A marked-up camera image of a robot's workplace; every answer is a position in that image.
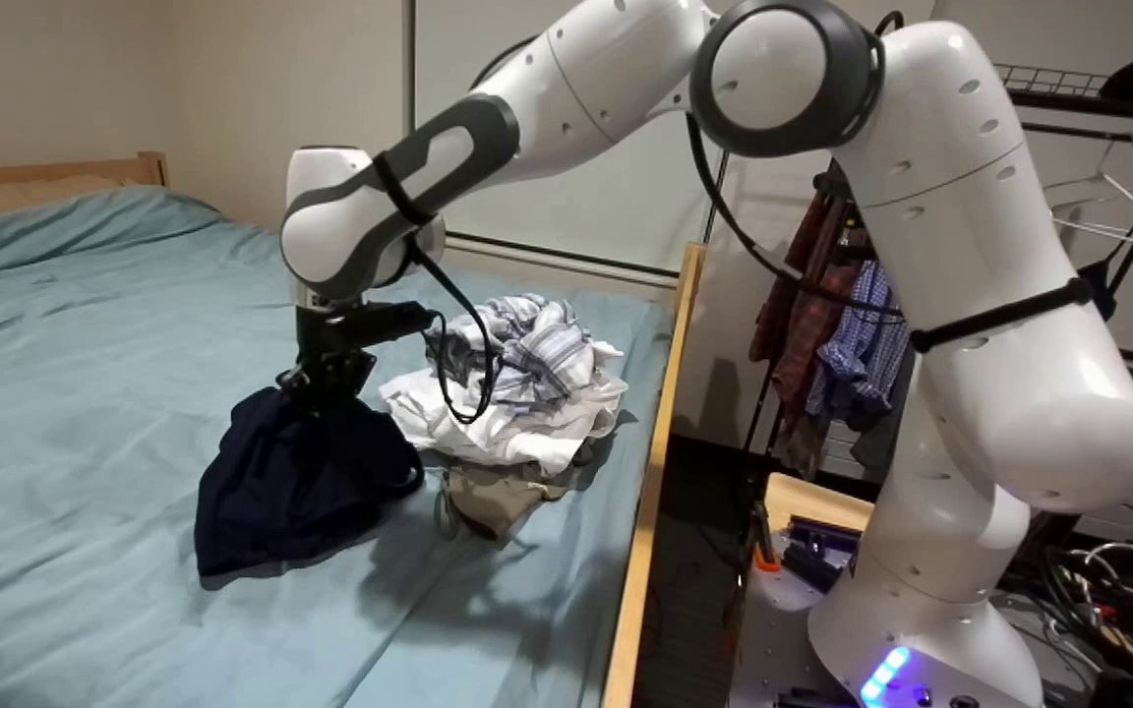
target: bed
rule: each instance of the bed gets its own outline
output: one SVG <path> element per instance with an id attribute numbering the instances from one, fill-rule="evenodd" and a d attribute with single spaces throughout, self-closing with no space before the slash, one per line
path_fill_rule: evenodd
<path id="1" fill-rule="evenodd" d="M 607 465 L 516 544 L 442 533 L 428 473 L 362 544 L 206 591 L 196 480 L 297 359 L 290 283 L 270 237 L 162 181 L 156 153 L 0 170 L 0 702 L 634 702 L 699 253 L 672 301 L 451 270 L 624 351 Z M 451 309 L 426 274 L 381 297 Z M 415 364 L 381 347 L 365 392 Z"/>

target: white robotic arm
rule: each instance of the white robotic arm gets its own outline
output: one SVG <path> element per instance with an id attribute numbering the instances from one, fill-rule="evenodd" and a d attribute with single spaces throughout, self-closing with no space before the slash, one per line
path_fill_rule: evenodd
<path id="1" fill-rule="evenodd" d="M 727 15 L 582 0 L 371 165 L 297 181 L 284 258 L 303 307 L 358 301 L 447 199 L 571 170 L 661 109 L 694 109 L 746 156 L 834 148 L 926 331 L 862 553 L 809 615 L 822 663 L 867 702 L 1041 702 L 989 591 L 1030 508 L 1133 491 L 1133 377 L 1072 287 L 1015 105 L 963 29 L 917 23 L 881 46 L 822 0 Z"/>

